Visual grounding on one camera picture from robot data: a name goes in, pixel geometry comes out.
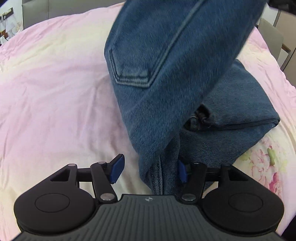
logo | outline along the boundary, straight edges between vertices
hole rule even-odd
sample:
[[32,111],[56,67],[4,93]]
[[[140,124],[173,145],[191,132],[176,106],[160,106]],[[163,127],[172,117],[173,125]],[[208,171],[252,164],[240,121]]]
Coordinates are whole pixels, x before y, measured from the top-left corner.
[[153,201],[153,198],[147,197],[147,198],[145,198],[145,201],[151,202],[151,201]]

denim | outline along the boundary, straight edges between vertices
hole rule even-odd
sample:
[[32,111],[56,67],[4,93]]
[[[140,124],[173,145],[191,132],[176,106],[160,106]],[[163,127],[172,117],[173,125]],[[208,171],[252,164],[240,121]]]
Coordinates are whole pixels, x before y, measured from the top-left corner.
[[178,158],[233,164],[279,121],[260,84],[235,60],[181,129]]
[[127,0],[122,7],[104,55],[140,177],[155,194],[180,192],[180,130],[229,70],[265,4]]

jeans pocket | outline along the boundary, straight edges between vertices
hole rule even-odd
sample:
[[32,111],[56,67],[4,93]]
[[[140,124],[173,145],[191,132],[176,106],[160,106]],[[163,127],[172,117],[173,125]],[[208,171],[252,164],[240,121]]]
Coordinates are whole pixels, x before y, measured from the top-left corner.
[[117,84],[148,88],[175,42],[206,0],[127,1],[105,47]]

stitching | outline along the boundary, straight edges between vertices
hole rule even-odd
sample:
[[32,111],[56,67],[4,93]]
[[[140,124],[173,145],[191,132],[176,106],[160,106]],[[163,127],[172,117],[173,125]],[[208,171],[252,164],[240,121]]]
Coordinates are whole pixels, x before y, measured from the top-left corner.
[[161,161],[160,161],[160,156],[159,156],[159,162],[158,162],[158,177],[160,179],[161,177],[161,183],[159,184],[159,186],[161,186],[160,189],[160,195],[163,195],[163,172],[162,172],[162,167],[161,167]]
[[112,53],[109,51],[108,54],[109,54],[109,61],[110,61],[110,64],[111,64],[111,69],[112,69],[113,77],[116,80],[115,73],[114,73],[114,68],[113,68],[113,64],[112,64],[112,60],[111,60],[111,56],[110,56],[110,54],[112,55]]
[[157,194],[157,193],[156,193],[156,189],[155,189],[155,185],[154,185],[154,178],[153,178],[153,171],[152,171],[152,168],[151,168],[151,170],[150,170],[150,172],[151,172],[151,176],[152,176],[152,184],[153,184],[154,193]]
[[[156,68],[153,67],[152,69],[155,68],[155,71],[152,75],[152,77],[149,79],[148,76],[143,77],[143,76],[119,76],[117,74],[116,71],[116,66],[114,63],[114,58],[113,58],[113,54],[112,54],[112,49],[109,51],[109,56],[111,56],[113,63],[112,68],[114,68],[115,71],[115,81],[118,84],[129,84],[129,85],[137,85],[139,84],[141,87],[149,87],[153,81],[155,80],[157,74],[159,73],[162,65],[164,64],[167,56],[169,55],[171,49],[173,48],[174,44],[176,43],[176,41],[178,40],[179,36],[181,35],[182,31],[185,29],[185,27],[187,26],[187,24],[190,22],[190,20],[193,18],[193,16],[195,15],[195,13],[197,12],[197,10],[202,6],[202,4],[205,2],[206,0],[200,0],[198,1],[194,7],[190,10],[189,14],[185,17],[184,21],[182,22],[182,24],[180,25],[180,27],[178,28],[176,34],[173,36],[170,44],[168,45],[167,49],[164,51],[164,54],[161,55],[161,57],[159,58],[158,61],[156,61],[156,63],[159,63]],[[148,79],[148,81],[135,81],[135,79]]]

textured grip surface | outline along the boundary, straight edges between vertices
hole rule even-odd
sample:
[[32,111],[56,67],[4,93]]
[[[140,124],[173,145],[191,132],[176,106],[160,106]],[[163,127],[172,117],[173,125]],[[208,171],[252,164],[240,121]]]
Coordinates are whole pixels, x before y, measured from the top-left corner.
[[124,195],[102,205],[93,219],[67,234],[41,237],[22,233],[15,241],[278,241],[275,233],[237,237],[208,223],[196,206],[174,196]]

